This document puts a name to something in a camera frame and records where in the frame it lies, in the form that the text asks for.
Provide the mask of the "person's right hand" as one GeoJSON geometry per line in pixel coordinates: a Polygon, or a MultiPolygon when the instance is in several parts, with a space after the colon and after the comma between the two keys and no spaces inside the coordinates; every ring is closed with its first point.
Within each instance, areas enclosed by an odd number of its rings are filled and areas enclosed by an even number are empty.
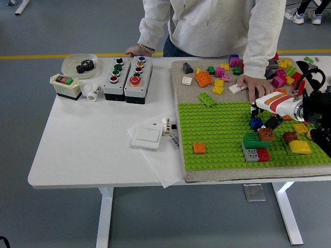
{"type": "Polygon", "coordinates": [[[131,47],[129,47],[125,54],[130,56],[130,57],[135,57],[135,56],[147,56],[150,57],[154,54],[155,50],[149,47],[146,47],[142,44],[135,44],[131,47]]]}

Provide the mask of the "person's left hand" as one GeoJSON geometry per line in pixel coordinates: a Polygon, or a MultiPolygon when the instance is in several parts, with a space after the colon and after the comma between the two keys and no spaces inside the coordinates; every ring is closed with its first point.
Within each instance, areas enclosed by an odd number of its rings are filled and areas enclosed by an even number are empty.
{"type": "Polygon", "coordinates": [[[261,98],[273,92],[272,85],[266,79],[252,78],[242,74],[237,78],[236,82],[237,87],[243,87],[244,84],[247,85],[249,102],[251,104],[253,104],[257,98],[261,98]]]}

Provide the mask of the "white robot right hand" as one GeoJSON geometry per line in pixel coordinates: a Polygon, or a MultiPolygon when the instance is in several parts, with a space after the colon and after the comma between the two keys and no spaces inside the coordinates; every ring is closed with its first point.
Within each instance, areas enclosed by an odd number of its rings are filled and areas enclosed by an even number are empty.
{"type": "Polygon", "coordinates": [[[266,128],[276,129],[283,123],[283,116],[290,116],[294,120],[301,121],[298,118],[298,107],[301,105],[301,101],[294,101],[294,97],[275,91],[271,94],[267,94],[261,98],[256,99],[251,105],[251,117],[255,118],[258,115],[259,110],[268,111],[275,114],[264,123],[266,128]]]}

